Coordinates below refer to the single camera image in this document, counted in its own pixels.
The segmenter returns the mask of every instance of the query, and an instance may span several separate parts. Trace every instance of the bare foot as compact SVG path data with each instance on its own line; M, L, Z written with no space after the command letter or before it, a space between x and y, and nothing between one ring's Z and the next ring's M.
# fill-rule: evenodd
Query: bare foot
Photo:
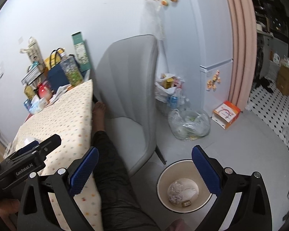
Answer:
M105 111L106 106L102 102L97 102L94 105L92 112L92 133L96 133L97 131L105 131Z

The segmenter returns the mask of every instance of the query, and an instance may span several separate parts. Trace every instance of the orange box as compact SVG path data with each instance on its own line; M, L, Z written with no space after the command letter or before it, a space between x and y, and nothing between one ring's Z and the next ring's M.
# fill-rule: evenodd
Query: orange box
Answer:
M216 108L212 114L212 120L217 122L223 129L227 129L238 117L241 110L229 101L225 101Z

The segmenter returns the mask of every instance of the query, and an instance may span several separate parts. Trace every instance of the chair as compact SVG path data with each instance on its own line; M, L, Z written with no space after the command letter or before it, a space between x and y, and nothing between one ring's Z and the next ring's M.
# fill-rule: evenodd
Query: chair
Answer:
M130 177L154 151L166 164L156 145L157 56L154 36L135 36L111 44L96 69L101 99L108 109L105 128Z

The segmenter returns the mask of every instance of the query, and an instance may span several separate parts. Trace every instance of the black and white tile floor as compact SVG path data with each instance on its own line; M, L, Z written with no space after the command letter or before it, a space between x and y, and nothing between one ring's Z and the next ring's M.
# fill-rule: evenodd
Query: black and white tile floor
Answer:
M289 146L282 134L283 128L289 128L289 96L282 95L275 83L270 85L274 91L267 92L262 86L250 93L251 111L259 116Z

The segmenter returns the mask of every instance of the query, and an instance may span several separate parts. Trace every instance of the chair seat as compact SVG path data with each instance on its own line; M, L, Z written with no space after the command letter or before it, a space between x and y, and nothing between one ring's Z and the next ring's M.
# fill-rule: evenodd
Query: chair seat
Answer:
M118 117L105 119L105 129L123 159L129 175L133 175L139 169L138 161L147 151L142 126L130 118Z

